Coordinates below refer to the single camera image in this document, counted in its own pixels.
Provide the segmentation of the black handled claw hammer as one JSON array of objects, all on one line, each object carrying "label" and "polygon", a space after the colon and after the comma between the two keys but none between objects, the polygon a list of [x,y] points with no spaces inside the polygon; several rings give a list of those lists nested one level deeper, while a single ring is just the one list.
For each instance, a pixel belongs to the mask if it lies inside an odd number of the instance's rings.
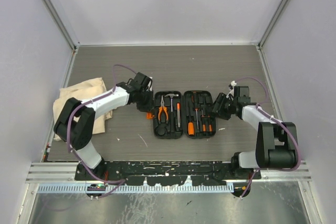
[{"label": "black handled claw hammer", "polygon": [[179,96],[178,93],[169,93],[166,94],[165,97],[170,98],[170,132],[171,134],[175,132],[175,117],[174,117],[174,109],[173,109],[173,99]]}]

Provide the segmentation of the orange handled stubby screwdriver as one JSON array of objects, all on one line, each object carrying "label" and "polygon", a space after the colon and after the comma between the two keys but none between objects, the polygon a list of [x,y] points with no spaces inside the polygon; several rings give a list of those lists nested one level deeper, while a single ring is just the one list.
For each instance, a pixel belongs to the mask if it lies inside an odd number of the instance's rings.
[{"label": "orange handled stubby screwdriver", "polygon": [[187,133],[189,136],[195,135],[194,124],[192,121],[188,122],[187,124]]}]

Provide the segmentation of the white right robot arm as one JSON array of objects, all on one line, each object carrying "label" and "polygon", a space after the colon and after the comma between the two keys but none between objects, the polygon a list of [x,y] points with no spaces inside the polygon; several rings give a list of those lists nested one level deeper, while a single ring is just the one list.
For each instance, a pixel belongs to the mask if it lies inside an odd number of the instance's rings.
[{"label": "white right robot arm", "polygon": [[229,120],[233,115],[257,131],[255,149],[236,152],[230,160],[230,174],[241,179],[261,169],[290,172],[299,168],[297,129],[267,113],[259,103],[251,102],[248,86],[231,86],[230,93],[220,93],[213,104],[213,115]]}]

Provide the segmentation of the orange small tool piece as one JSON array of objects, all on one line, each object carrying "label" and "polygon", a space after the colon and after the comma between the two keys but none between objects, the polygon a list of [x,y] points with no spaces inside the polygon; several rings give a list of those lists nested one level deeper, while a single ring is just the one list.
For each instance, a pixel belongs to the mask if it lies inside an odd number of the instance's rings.
[{"label": "orange small tool piece", "polygon": [[152,112],[148,112],[147,114],[146,114],[146,118],[147,119],[153,119],[154,118],[154,114],[152,113]]}]

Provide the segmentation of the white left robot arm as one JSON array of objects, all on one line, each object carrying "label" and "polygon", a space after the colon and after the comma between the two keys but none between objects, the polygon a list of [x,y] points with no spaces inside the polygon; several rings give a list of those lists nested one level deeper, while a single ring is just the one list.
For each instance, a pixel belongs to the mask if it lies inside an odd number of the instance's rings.
[{"label": "white left robot arm", "polygon": [[92,143],[95,120],[132,103],[139,111],[149,112],[153,107],[152,83],[152,78],[138,72],[128,82],[120,82],[101,95],[86,100],[69,98],[65,102],[55,122],[54,133],[66,142],[68,151],[74,153],[93,180],[116,183],[107,180],[105,160]]}]

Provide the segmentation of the orange black pliers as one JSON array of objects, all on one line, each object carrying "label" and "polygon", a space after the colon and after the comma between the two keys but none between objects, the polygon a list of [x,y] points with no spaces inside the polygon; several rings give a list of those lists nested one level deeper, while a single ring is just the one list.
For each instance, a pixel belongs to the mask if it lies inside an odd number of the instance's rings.
[{"label": "orange black pliers", "polygon": [[168,119],[169,119],[169,115],[168,115],[168,112],[167,112],[167,107],[165,106],[163,96],[161,96],[160,107],[159,107],[159,112],[158,112],[158,117],[157,118],[158,118],[158,121],[160,123],[167,122]]}]

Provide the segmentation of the orange black slim screwdriver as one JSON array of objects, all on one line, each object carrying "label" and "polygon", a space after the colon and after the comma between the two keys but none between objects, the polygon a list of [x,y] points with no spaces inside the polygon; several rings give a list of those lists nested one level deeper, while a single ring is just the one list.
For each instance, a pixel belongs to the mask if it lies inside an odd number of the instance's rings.
[{"label": "orange black slim screwdriver", "polygon": [[207,116],[207,120],[208,120],[208,131],[212,132],[213,131],[213,128],[212,128],[212,119],[211,119],[211,115],[209,113],[208,113],[208,116]]}]

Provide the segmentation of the small black orange screwdriver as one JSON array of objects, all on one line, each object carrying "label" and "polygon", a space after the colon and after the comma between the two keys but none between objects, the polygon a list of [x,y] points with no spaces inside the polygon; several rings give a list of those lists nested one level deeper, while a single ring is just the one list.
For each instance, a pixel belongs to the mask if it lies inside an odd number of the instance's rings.
[{"label": "small black orange screwdriver", "polygon": [[205,117],[205,114],[204,114],[204,109],[201,109],[201,112],[202,112],[202,116],[201,116],[201,121],[202,121],[202,127],[203,127],[203,132],[206,133],[206,117]]}]

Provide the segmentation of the black handled large screwdriver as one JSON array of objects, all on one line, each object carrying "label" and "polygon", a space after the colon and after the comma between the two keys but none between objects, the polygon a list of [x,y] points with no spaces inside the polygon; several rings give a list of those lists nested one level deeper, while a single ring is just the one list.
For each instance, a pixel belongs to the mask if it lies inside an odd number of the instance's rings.
[{"label": "black handled large screwdriver", "polygon": [[192,102],[193,102],[193,106],[195,109],[195,114],[196,114],[196,127],[199,129],[199,124],[198,124],[198,101],[197,101],[197,92],[193,91],[192,93]]}]

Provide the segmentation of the black plastic tool case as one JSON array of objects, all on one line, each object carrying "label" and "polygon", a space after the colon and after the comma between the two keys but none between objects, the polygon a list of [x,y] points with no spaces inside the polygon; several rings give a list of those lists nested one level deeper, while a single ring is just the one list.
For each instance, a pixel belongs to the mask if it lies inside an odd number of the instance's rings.
[{"label": "black plastic tool case", "polygon": [[[196,114],[195,109],[192,102],[192,93],[193,90],[185,91],[184,93],[180,93],[179,91],[159,91],[154,95],[153,98],[153,110],[154,114],[153,121],[153,131],[154,135],[160,139],[178,139],[183,135],[187,135],[192,139],[201,139],[201,138],[209,138],[213,137],[216,134],[216,119],[211,116],[212,119],[212,128],[213,131],[208,131],[208,113],[211,115],[213,99],[210,92],[205,90],[194,90],[197,92],[197,105],[198,105],[198,124],[199,129],[196,127]],[[170,132],[170,98],[165,97],[166,94],[169,93],[178,93],[179,96],[173,99],[173,109],[174,109],[174,117],[175,117],[175,132],[171,134]],[[167,122],[160,123],[158,121],[158,112],[160,107],[161,96],[164,97],[164,103],[167,107],[167,112],[169,115],[169,119]],[[180,103],[181,107],[181,128],[177,126],[177,103]],[[204,109],[205,121],[206,121],[206,133],[203,132],[201,116],[201,109]],[[187,124],[192,121],[194,124],[195,135],[189,136],[187,133]]]}]

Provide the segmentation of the orange handled thin pick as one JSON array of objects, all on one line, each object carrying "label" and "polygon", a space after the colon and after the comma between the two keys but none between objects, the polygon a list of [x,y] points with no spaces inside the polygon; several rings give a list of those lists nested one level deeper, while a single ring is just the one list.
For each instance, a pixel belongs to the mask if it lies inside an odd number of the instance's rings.
[{"label": "orange handled thin pick", "polygon": [[180,107],[180,103],[178,102],[176,104],[177,106],[177,126],[178,128],[181,128],[181,107]]}]

